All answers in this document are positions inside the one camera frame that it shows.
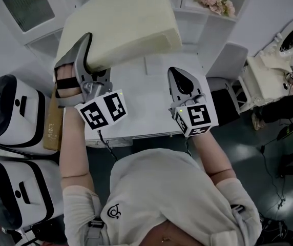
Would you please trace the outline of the person's left hand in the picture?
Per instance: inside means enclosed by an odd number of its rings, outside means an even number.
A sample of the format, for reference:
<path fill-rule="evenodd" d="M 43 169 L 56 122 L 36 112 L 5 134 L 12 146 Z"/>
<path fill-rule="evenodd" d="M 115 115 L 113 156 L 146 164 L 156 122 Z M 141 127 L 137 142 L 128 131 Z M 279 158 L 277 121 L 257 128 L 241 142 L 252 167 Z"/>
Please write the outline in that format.
<path fill-rule="evenodd" d="M 56 97 L 68 98 L 82 93 L 72 64 L 65 64 L 56 70 Z"/>

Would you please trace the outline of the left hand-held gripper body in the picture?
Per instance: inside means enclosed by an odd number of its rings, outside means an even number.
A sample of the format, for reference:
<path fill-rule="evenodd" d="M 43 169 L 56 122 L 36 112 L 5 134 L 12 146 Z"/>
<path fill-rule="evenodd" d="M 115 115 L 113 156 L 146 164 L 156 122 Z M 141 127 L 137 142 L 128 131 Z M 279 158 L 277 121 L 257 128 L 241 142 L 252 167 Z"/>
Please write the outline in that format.
<path fill-rule="evenodd" d="M 72 64 L 75 69 L 77 44 L 75 44 L 55 65 L 54 73 L 62 65 Z M 68 98 L 57 98 L 60 107 L 75 107 L 92 130 L 101 130 L 116 124 L 125 116 L 127 109 L 122 90 L 113 90 L 112 82 L 101 83 L 78 81 L 82 93 Z"/>

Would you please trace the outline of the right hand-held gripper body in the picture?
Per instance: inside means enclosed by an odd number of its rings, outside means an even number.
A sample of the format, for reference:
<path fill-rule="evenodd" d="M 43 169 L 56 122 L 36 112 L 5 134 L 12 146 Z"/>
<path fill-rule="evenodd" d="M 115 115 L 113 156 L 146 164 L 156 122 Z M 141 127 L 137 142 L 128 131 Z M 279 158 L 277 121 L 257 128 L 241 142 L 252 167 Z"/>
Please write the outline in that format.
<path fill-rule="evenodd" d="M 204 134 L 219 125 L 214 104 L 203 93 L 174 101 L 169 111 L 185 137 Z"/>

